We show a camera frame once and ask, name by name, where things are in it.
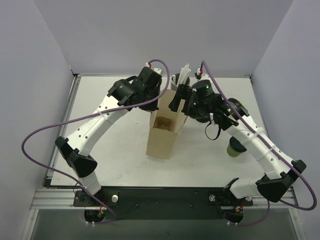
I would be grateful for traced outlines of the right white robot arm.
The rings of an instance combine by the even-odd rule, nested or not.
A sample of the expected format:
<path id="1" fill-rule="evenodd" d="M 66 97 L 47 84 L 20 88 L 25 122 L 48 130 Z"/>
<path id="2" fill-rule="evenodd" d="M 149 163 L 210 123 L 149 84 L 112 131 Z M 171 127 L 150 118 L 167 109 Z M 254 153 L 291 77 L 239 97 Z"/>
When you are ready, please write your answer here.
<path id="1" fill-rule="evenodd" d="M 302 160 L 293 160 L 276 147 L 237 99 L 224 100 L 215 93 L 210 80 L 200 80 L 192 86 L 180 84 L 168 105 L 170 110 L 177 112 L 181 100 L 185 101 L 181 112 L 199 122 L 218 125 L 220 131 L 230 134 L 262 167 L 263 176 L 231 181 L 229 190 L 235 198 L 263 196 L 277 203 L 297 180 L 296 173 L 306 169 Z"/>

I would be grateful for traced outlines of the brown paper bag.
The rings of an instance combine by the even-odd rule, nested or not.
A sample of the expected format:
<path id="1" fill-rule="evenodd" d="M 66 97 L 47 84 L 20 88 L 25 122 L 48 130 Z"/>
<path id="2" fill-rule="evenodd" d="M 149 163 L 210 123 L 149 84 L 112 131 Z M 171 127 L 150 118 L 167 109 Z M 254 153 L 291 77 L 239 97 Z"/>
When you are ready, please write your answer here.
<path id="1" fill-rule="evenodd" d="M 180 102 L 177 112 L 169 109 L 169 104 L 173 100 L 176 91 L 166 90 L 164 95 L 158 100 L 158 110 L 153 111 L 149 118 L 149 134 L 146 146 L 146 155 L 160 159 L 169 159 L 175 141 L 181 133 L 186 121 L 187 116 L 182 112 L 185 101 Z M 156 117 L 166 117 L 174 121 L 174 128 L 172 131 L 154 128 Z"/>

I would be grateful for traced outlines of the green paper coffee cup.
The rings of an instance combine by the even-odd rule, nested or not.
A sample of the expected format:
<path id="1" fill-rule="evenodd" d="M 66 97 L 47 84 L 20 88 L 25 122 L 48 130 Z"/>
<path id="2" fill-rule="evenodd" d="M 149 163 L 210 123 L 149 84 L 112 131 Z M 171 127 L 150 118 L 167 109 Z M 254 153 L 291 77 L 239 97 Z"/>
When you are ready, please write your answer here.
<path id="1" fill-rule="evenodd" d="M 230 145 L 227 147 L 226 152 L 229 156 L 231 156 L 233 158 L 236 158 L 241 154 L 241 152 L 234 150 Z"/>

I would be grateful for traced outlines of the black plastic cup lid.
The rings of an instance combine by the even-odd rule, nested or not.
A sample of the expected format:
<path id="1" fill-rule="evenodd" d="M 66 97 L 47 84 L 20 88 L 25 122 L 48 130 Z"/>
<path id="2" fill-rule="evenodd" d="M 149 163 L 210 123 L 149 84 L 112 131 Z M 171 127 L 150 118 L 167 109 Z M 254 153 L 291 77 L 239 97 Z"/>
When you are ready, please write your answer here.
<path id="1" fill-rule="evenodd" d="M 244 153 L 247 151 L 247 149 L 233 136 L 229 139 L 229 145 L 238 153 Z"/>

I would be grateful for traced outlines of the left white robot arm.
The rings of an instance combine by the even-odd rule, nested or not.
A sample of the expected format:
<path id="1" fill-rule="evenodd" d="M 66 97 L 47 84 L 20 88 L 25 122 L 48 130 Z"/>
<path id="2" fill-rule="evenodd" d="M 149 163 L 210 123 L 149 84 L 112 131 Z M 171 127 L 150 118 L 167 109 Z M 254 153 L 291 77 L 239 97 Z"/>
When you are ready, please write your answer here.
<path id="1" fill-rule="evenodd" d="M 102 186 L 95 173 L 98 163 L 90 153 L 103 134 L 128 109 L 106 112 L 121 106 L 132 106 L 148 102 L 160 94 L 162 83 L 159 68 L 143 67 L 139 75 L 117 80 L 93 112 L 94 117 L 66 137 L 59 136 L 55 145 L 67 165 L 75 172 L 81 185 L 87 190 L 84 199 L 92 206 L 103 199 Z"/>

